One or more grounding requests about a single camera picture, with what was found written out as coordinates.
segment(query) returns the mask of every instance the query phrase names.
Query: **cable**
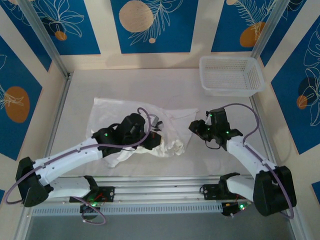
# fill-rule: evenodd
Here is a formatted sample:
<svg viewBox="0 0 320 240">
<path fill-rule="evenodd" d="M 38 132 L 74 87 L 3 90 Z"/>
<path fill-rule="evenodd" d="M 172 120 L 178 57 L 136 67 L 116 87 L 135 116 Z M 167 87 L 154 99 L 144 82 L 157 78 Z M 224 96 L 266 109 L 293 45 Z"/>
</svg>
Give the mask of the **cable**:
<svg viewBox="0 0 320 240">
<path fill-rule="evenodd" d="M 253 131 L 249 132 L 247 135 L 244 136 L 244 138 L 243 138 L 243 145 L 244 145 L 244 147 L 245 147 L 250 153 L 252 153 L 252 154 L 271 172 L 271 174 L 274 176 L 275 180 L 277 181 L 277 183 L 278 183 L 278 185 L 279 185 L 279 187 L 280 187 L 280 189 L 281 189 L 281 191 L 282 191 L 282 193 L 283 193 L 283 195 L 284 195 L 284 198 L 285 198 L 285 200 L 286 200 L 286 202 L 287 202 L 287 204 L 288 204 L 289 211 L 290 211 L 290 215 L 287 215 L 287 214 L 285 214 L 285 213 L 283 213 L 283 212 L 281 212 L 281 214 L 282 214 L 283 216 L 285 216 L 286 218 L 288 218 L 288 219 L 293 219 L 294 216 L 295 216 L 294 209 L 293 209 L 293 207 L 292 207 L 292 203 L 291 203 L 291 201 L 290 201 L 289 195 L 288 195 L 288 193 L 287 193 L 284 185 L 283 185 L 282 182 L 280 181 L 279 177 L 277 176 L 277 174 L 275 173 L 275 171 L 273 171 L 273 169 L 272 169 L 267 163 L 264 163 L 264 160 L 263 160 L 253 149 L 251 149 L 248 145 L 245 144 L 247 138 L 248 138 L 250 135 L 252 135 L 253 133 L 255 133 L 255 132 L 258 130 L 259 126 L 260 126 L 260 119 L 259 119 L 258 114 L 257 114 L 257 113 L 255 112 L 255 110 L 253 110 L 251 107 L 249 107 L 249 106 L 247 106 L 247 105 L 245 105 L 245 104 L 242 104 L 242 103 L 231 103 L 231 104 L 228 104 L 228 105 L 223 106 L 222 108 L 226 108 L 226 107 L 229 107 L 229 106 L 243 106 L 243 107 L 249 109 L 251 112 L 253 112 L 254 117 L 255 117 L 255 121 L 256 121 L 256 127 L 255 127 L 255 129 L 254 129 Z"/>
<path fill-rule="evenodd" d="M 147 137 L 148 137 L 148 135 L 149 135 L 149 133 L 150 133 L 150 131 L 151 131 L 151 119 L 150 119 L 149 113 L 148 113 L 143 107 L 138 107 L 137 112 L 138 112 L 140 115 L 141 115 L 141 111 L 146 114 L 146 118 L 147 118 L 147 120 L 148 120 L 148 130 L 146 131 L 145 136 L 144 136 L 141 140 L 139 140 L 138 142 L 133 143 L 133 144 L 129 144 L 129 145 L 91 144 L 91 145 L 87 145 L 87 146 L 80 147 L 79 149 L 71 150 L 71 151 L 69 151 L 69 152 L 66 152 L 66 153 L 60 155 L 60 156 L 57 156 L 57 157 L 55 157 L 55 158 L 53 158 L 53 159 L 45 162 L 45 163 L 43 164 L 43 166 L 42 166 L 42 165 L 41 165 L 41 166 L 38 166 L 38 167 L 34 168 L 33 170 L 27 172 L 27 173 L 26 173 L 25 175 L 23 175 L 18 181 L 16 181 L 16 182 L 12 185 L 12 187 L 10 187 L 10 189 L 6 192 L 6 194 L 5 194 L 5 196 L 4 196 L 4 202 L 5 202 L 6 204 L 8 204 L 8 205 L 13 205 L 13 204 L 21 203 L 21 202 L 22 202 L 22 199 L 21 199 L 21 200 L 18 200 L 18 201 L 8 201 L 8 198 L 9 198 L 10 194 L 12 193 L 12 191 L 13 191 L 22 181 L 24 181 L 27 177 L 29 177 L 31 174 L 35 173 L 35 172 L 38 171 L 39 169 L 44 168 L 44 167 L 46 167 L 47 165 L 49 165 L 49 164 L 51 164 L 51 163 L 53 163 L 53 162 L 55 162 L 55 161 L 58 161 L 58 160 L 66 157 L 66 156 L 69 156 L 69 155 L 71 155 L 71 154 L 78 153 L 79 151 L 82 151 L 82 150 L 85 150 L 85 149 L 90 149 L 90 148 L 109 147 L 109 148 L 119 148 L 119 149 L 123 149 L 123 148 L 135 147 L 135 146 L 138 146 L 139 144 L 143 143 L 143 142 L 147 139 Z M 93 223 L 93 222 L 92 222 L 92 224 L 102 225 L 102 224 L 105 224 L 105 223 L 106 223 L 106 217 L 105 217 L 98 209 L 96 209 L 95 207 L 91 206 L 91 204 L 90 204 L 89 202 L 86 202 L 85 200 L 83 200 L 83 199 L 81 199 L 81 198 L 79 198 L 79 197 L 75 197 L 75 196 L 74 196 L 73 198 L 79 200 L 80 202 L 82 202 L 82 203 L 84 203 L 84 204 L 87 204 L 88 206 L 90 206 L 93 210 L 95 210 L 97 213 L 99 213 L 99 214 L 102 216 L 102 218 L 103 218 L 103 223 Z"/>
<path fill-rule="evenodd" d="M 204 141 L 205 142 L 205 146 L 208 148 L 208 149 L 212 149 L 212 150 L 218 150 L 221 148 L 221 145 L 219 145 L 219 147 L 210 147 L 207 145 L 207 141 Z"/>
</svg>

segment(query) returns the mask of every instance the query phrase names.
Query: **plastic basket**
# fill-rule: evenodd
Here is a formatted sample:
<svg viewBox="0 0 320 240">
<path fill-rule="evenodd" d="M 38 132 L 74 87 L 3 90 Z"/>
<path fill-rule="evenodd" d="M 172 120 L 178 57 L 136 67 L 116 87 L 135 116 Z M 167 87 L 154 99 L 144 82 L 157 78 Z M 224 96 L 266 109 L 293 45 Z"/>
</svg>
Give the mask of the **plastic basket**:
<svg viewBox="0 0 320 240">
<path fill-rule="evenodd" d="M 253 57 L 203 56 L 199 68 L 207 96 L 250 97 L 265 88 L 261 68 Z"/>
</svg>

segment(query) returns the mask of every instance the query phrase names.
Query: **vertical metal post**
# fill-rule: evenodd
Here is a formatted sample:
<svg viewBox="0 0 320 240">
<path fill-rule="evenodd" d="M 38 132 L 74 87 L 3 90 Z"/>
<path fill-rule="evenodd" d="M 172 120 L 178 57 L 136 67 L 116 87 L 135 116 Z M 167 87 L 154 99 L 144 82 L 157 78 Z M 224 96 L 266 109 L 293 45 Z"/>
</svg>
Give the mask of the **vertical metal post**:
<svg viewBox="0 0 320 240">
<path fill-rule="evenodd" d="M 276 1 L 275 6 L 265 23 L 265 26 L 260 34 L 260 37 L 256 41 L 256 44 L 253 47 L 251 52 L 251 57 L 258 59 L 264 50 L 267 42 L 269 41 L 271 34 L 275 30 L 279 20 L 282 17 L 282 14 L 286 10 L 290 0 L 274 0 Z"/>
<path fill-rule="evenodd" d="M 52 61 L 56 64 L 60 72 L 64 75 L 65 79 L 68 78 L 68 71 L 63 63 L 62 59 L 60 58 L 59 52 L 54 45 L 53 41 L 51 40 L 45 26 L 42 24 L 40 18 L 32 3 L 28 0 L 16 0 L 19 4 L 19 7 L 24 14 L 25 18 L 28 20 L 29 24 L 31 25 L 33 31 L 35 32 L 36 36 L 40 40 L 41 44 L 43 45 L 44 49 L 47 51 L 48 55 L 52 59 Z"/>
</svg>

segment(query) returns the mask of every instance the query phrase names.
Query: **crumpled white cloth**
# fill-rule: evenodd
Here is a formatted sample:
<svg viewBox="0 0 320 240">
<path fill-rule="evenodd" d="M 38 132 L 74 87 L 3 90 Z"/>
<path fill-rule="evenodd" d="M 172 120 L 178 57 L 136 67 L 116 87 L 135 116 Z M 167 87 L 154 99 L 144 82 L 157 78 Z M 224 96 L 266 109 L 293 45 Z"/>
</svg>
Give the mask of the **crumpled white cloth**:
<svg viewBox="0 0 320 240">
<path fill-rule="evenodd" d="M 163 122 L 161 131 L 157 132 L 162 137 L 161 144 L 152 150 L 139 146 L 134 151 L 127 151 L 133 150 L 133 148 L 125 148 L 126 150 L 111 154 L 104 158 L 110 168 L 114 168 L 119 162 L 127 160 L 134 153 L 149 153 L 157 157 L 167 158 L 185 152 L 192 136 L 188 127 L 196 118 L 199 111 L 197 108 L 165 110 L 144 102 L 96 97 L 87 124 L 86 137 L 90 138 L 93 133 L 101 128 L 107 128 L 111 124 L 121 123 L 126 116 L 136 113 L 139 107 L 144 108 L 149 114 L 158 116 L 159 121 Z M 148 129 L 147 116 L 144 113 L 142 116 L 146 119 L 144 125 L 146 131 Z"/>
</svg>

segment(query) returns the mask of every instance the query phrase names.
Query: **ventilation grille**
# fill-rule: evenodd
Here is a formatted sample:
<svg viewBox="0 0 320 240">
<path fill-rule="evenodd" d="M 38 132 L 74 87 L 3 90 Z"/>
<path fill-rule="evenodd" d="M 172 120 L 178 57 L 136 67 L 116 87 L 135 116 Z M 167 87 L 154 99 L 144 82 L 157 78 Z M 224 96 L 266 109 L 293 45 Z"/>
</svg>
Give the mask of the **ventilation grille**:
<svg viewBox="0 0 320 240">
<path fill-rule="evenodd" d="M 55 207 L 37 207 L 32 216 L 78 216 L 79 206 L 65 205 Z M 106 215 L 144 215 L 144 214 L 190 214 L 190 213 L 221 213 L 221 203 L 184 203 L 184 204 L 135 204 L 105 205 L 101 212 Z"/>
</svg>

